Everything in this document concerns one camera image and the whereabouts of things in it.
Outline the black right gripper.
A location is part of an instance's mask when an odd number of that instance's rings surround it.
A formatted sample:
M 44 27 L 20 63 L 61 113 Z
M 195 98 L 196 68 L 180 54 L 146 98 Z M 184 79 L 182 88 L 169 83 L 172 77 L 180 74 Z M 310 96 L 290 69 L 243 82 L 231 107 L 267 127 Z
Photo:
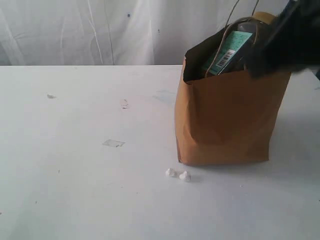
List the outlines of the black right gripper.
M 245 58 L 253 78 L 320 67 L 320 2 L 291 0 Z

